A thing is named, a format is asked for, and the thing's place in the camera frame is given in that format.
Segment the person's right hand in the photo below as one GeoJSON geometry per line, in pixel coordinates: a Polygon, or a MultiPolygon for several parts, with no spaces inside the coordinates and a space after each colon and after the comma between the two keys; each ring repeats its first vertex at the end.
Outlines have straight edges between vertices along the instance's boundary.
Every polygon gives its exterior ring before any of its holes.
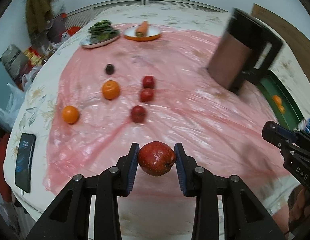
{"type": "Polygon", "coordinates": [[[288,199],[289,217],[287,239],[310,239],[310,193],[302,185],[288,199]]]}

